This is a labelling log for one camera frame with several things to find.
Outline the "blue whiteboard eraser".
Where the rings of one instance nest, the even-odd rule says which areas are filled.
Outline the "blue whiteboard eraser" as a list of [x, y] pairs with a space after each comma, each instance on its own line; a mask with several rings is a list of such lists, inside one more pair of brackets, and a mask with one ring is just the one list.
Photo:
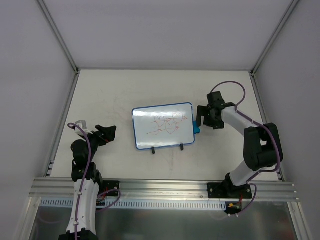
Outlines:
[[197, 125], [197, 122], [194, 121], [193, 122], [193, 133], [196, 135], [196, 134], [199, 134], [201, 132], [200, 128], [198, 127]]

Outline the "blue framed whiteboard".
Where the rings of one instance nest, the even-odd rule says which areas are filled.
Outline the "blue framed whiteboard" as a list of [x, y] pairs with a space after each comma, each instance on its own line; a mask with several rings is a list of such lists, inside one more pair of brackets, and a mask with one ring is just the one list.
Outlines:
[[137, 150], [192, 145], [194, 110], [190, 102], [136, 107], [131, 112]]

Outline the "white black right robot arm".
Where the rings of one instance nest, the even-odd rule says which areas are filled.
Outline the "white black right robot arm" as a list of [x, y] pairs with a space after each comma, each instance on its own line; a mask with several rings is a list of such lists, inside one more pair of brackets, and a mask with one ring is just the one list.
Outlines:
[[208, 183], [210, 199], [252, 199], [249, 184], [260, 173], [276, 172], [283, 161], [278, 128], [273, 123], [260, 123], [225, 102], [219, 91], [207, 95], [208, 104], [197, 107], [196, 126], [221, 130], [233, 127], [243, 136], [243, 161], [228, 173], [221, 183]]

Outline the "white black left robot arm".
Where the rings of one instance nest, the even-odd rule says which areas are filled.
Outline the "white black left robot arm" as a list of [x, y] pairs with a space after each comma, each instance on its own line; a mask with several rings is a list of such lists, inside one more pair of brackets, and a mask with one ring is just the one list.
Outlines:
[[116, 200], [105, 207], [109, 209], [120, 200], [122, 193], [118, 186], [105, 188], [102, 175], [94, 163], [94, 156], [98, 148], [115, 140], [117, 127], [96, 125], [95, 131], [90, 131], [84, 120], [70, 122], [67, 127], [74, 130], [80, 139], [70, 146], [73, 157], [71, 162], [73, 204], [67, 229], [58, 238], [60, 240], [97, 240], [98, 200], [116, 193]]

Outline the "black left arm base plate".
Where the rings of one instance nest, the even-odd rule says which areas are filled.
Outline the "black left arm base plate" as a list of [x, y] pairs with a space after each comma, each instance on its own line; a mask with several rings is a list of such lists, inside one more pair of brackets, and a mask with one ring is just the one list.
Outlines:
[[118, 180], [103, 180], [102, 183], [102, 197], [118, 197], [119, 193], [116, 190], [120, 189], [120, 181]]

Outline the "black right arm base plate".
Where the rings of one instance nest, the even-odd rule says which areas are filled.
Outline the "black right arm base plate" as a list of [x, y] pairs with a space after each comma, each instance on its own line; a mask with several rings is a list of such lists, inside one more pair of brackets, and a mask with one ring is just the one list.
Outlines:
[[224, 186], [222, 182], [207, 183], [209, 199], [252, 199], [253, 194], [248, 184], [242, 186]]

